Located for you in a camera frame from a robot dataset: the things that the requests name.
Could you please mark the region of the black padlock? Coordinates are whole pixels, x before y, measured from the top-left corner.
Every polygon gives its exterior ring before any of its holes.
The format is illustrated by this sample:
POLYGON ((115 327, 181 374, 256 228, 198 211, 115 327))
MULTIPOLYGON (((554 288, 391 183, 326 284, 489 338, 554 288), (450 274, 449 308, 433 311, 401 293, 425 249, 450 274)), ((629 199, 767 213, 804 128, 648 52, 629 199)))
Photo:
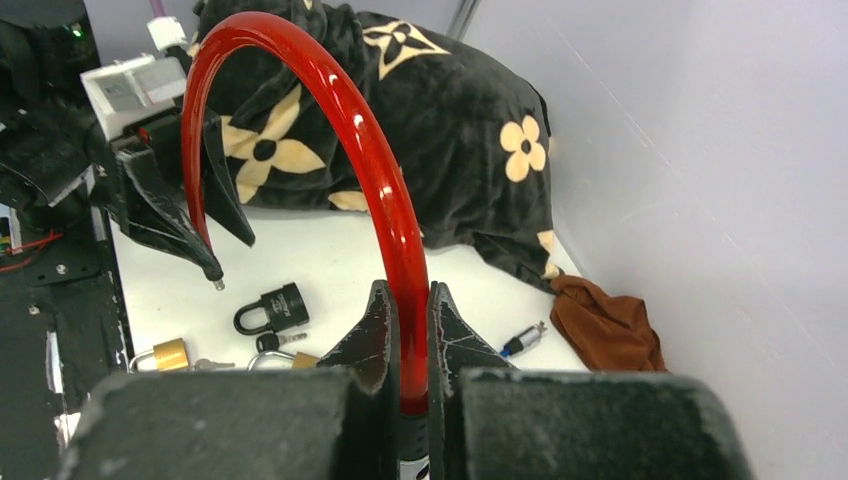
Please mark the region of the black padlock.
POLYGON ((299 327, 310 321, 310 314, 299 287, 290 282, 282 287, 264 293, 258 301, 239 308, 233 317, 235 330, 246 336, 259 335, 266 332, 279 333, 293 327, 299 327), (251 311, 261 309, 267 317, 264 325, 246 327, 242 317, 251 311))

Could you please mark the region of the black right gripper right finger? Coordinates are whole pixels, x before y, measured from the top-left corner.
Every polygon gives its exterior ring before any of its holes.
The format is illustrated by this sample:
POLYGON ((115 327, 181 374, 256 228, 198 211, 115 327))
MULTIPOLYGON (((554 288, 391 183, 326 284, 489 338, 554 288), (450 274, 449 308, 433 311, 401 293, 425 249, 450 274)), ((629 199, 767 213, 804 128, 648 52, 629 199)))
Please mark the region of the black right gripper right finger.
POLYGON ((750 479, 735 425, 702 382, 662 373, 521 370, 431 286, 433 479, 750 479))

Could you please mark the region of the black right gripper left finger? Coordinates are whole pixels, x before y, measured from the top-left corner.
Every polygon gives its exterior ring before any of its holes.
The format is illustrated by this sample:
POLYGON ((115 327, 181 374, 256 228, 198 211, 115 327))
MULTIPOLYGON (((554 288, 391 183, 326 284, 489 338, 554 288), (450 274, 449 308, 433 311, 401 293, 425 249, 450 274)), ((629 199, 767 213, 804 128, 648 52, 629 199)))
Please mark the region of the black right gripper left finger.
POLYGON ((384 281, 311 368, 115 374, 92 392, 60 479, 394 479, 398 309, 384 281))

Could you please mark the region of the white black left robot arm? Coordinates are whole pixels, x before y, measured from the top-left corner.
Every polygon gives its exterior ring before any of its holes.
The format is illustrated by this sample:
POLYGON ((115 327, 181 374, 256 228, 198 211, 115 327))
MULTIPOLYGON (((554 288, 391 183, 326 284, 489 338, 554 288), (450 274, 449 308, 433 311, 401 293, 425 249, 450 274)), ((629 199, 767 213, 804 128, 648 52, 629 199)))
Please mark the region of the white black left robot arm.
POLYGON ((185 174, 188 38, 162 2, 151 9, 155 53, 105 64, 83 2, 2 3, 1 200, 41 230, 73 224, 88 206, 103 210, 135 242, 193 263, 221 286, 189 196, 243 242, 255 236, 212 110, 202 117, 195 173, 185 174))

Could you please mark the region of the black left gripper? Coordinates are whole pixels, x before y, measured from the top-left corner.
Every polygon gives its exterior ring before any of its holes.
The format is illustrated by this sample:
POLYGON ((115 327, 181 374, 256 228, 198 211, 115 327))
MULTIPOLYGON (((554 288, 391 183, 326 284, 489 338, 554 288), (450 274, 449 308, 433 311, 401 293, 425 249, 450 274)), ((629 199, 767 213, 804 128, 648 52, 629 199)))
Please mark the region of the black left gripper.
MULTIPOLYGON (((109 211, 136 243, 198 266, 210 282, 223 269, 189 217, 183 186, 182 114, 177 109, 126 127, 110 142, 109 211)), ((223 144, 222 117, 205 110, 201 170, 206 213, 252 247, 256 236, 242 209, 223 144)))

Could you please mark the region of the small key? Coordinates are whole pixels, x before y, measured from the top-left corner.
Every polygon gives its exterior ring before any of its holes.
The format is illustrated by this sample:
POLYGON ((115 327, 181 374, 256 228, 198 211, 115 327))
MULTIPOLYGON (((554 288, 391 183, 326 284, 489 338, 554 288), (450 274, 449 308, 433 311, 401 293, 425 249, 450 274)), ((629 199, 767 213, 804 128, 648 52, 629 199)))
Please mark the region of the small key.
POLYGON ((281 351, 281 347, 288 343, 304 340, 308 337, 307 332, 281 335, 274 332, 265 332, 256 338, 255 345, 258 353, 268 351, 281 351))

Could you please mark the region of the small brass padlock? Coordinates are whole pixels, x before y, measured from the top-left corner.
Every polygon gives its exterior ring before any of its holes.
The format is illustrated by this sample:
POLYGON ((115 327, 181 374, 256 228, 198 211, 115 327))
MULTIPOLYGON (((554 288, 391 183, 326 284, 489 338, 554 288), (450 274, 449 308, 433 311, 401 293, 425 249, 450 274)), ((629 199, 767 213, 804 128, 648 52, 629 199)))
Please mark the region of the small brass padlock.
POLYGON ((246 370, 257 370, 268 365, 283 365, 289 369, 307 369, 316 367, 319 361, 319 357, 303 352, 289 353, 268 350, 257 353, 248 362, 246 370))

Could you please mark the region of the silver keys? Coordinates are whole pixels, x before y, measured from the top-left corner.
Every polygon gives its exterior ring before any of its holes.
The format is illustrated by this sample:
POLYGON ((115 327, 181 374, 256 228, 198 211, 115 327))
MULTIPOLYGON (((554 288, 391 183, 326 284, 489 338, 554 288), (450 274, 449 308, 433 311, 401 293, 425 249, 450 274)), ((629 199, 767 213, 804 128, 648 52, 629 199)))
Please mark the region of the silver keys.
POLYGON ((192 366, 192 371, 229 370, 235 367, 232 362, 217 362, 206 358, 198 359, 192 366))

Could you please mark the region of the red cable lock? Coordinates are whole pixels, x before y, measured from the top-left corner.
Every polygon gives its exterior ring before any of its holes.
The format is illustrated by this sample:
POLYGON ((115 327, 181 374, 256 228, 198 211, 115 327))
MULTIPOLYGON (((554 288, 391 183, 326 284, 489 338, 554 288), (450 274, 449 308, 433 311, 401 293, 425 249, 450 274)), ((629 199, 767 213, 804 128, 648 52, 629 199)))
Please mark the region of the red cable lock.
POLYGON ((207 98, 224 61, 245 47, 258 47, 286 64, 312 94, 341 140, 363 190, 377 235, 388 287, 398 313, 399 356, 393 390, 394 479, 415 479, 429 465, 427 445, 430 293, 422 240, 406 184, 372 111, 338 62, 293 23, 261 12, 234 14, 202 42, 188 75, 181 123, 183 183, 191 222, 209 239, 201 186, 201 134, 207 98))

